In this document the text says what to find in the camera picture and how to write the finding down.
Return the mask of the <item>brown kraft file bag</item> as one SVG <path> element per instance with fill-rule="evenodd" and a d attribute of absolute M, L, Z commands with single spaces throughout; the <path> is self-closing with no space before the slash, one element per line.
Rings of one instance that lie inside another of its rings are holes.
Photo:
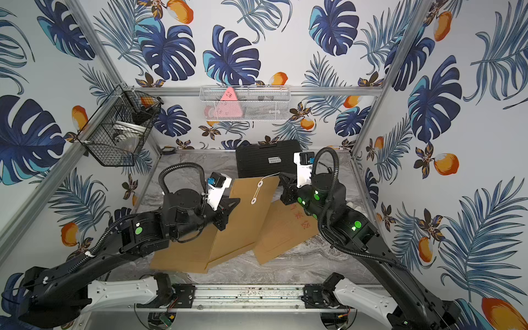
<path fill-rule="evenodd" d="M 205 274 L 215 236 L 203 234 L 188 243 L 170 242 L 165 250 L 157 251 L 151 260 L 150 268 L 165 272 Z"/>

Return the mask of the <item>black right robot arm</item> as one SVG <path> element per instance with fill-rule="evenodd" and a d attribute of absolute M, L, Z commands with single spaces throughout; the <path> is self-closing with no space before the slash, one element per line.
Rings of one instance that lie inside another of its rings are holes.
<path fill-rule="evenodd" d="M 338 180 L 340 162 L 330 147 L 293 155 L 296 174 L 280 173 L 280 197 L 285 205 L 299 204 L 317 221 L 321 237 L 335 250 L 354 257 L 388 292 L 376 294 L 333 273 L 323 283 L 327 308 L 352 307 L 389 329 L 456 329 L 461 310 L 426 289 L 400 263 L 380 233 L 360 211 L 346 201 Z"/>

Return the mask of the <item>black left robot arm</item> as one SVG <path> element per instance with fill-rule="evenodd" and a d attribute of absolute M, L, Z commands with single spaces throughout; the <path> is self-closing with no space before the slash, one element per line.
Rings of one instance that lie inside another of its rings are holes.
<path fill-rule="evenodd" d="M 181 169 L 198 172 L 202 192 L 189 188 L 169 191 L 166 176 Z M 97 278 L 125 263 L 167 249 L 172 242 L 191 242 L 210 224 L 225 230 L 231 212 L 241 201 L 224 195 L 231 185 L 230 177 L 217 172 L 206 177 L 204 169 L 193 162 L 167 167 L 158 181 L 164 197 L 160 209 L 115 220 L 94 247 L 61 265 L 26 271 L 19 286 L 22 293 L 16 296 L 16 318 L 41 329 L 76 319 L 94 301 L 88 287 Z"/>

